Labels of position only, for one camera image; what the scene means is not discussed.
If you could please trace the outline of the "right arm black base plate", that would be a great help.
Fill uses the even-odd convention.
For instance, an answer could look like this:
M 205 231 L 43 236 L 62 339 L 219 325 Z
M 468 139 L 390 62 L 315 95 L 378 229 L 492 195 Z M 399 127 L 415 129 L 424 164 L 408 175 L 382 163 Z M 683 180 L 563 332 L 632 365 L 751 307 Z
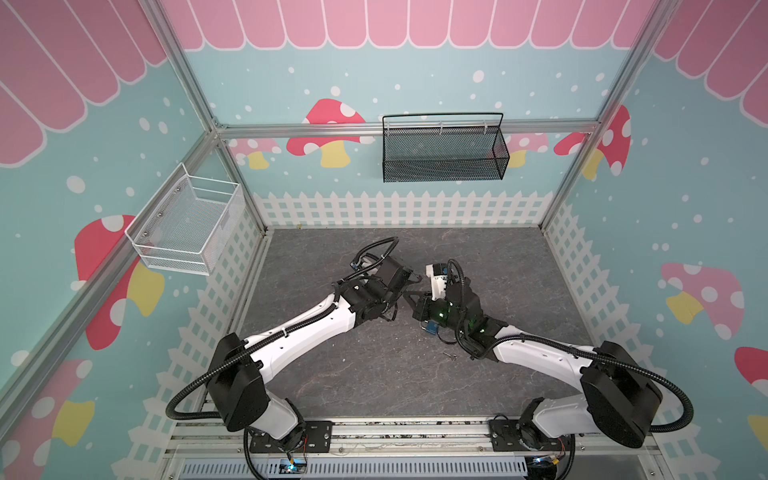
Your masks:
M 547 437 L 532 422 L 498 417 L 488 421 L 492 448 L 495 452 L 565 452 L 570 448 L 566 437 Z

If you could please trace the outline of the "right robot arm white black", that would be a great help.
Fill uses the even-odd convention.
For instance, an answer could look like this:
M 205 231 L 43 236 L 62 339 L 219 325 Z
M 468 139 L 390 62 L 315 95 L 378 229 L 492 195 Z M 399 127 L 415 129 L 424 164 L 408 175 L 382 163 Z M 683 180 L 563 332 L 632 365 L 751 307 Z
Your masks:
M 569 397 L 528 403 L 517 421 L 527 448 L 548 438 L 593 433 L 639 448 L 651 433 L 676 432 L 692 422 L 689 396 L 638 365 L 621 345 L 563 343 L 490 317 L 453 259 L 427 265 L 425 274 L 429 291 L 409 299 L 416 319 L 450 330 L 453 344 L 473 360 L 522 366 L 575 389 Z

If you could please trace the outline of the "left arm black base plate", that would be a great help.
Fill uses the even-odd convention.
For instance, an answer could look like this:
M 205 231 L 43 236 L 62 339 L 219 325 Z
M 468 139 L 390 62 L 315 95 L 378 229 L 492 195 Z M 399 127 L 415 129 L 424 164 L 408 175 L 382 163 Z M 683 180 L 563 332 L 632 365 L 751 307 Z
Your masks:
M 250 453 L 328 453 L 333 433 L 332 421 L 303 421 L 283 440 L 275 440 L 265 432 L 249 435 Z

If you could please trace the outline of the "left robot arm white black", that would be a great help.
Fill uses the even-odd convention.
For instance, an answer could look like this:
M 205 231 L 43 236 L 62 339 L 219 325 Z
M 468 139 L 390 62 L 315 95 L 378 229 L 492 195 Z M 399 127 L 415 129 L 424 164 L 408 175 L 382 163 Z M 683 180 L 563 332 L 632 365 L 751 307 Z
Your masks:
M 285 450 L 295 448 L 305 436 L 306 422 L 267 384 L 323 342 L 367 321 L 393 319 L 387 314 L 396 312 L 412 283 L 412 270 L 391 257 L 398 243 L 393 236 L 363 247 L 351 262 L 352 272 L 297 317 L 245 339 L 235 333 L 223 337 L 206 373 L 168 401 L 166 417 L 176 422 L 218 419 L 230 432 L 263 433 Z

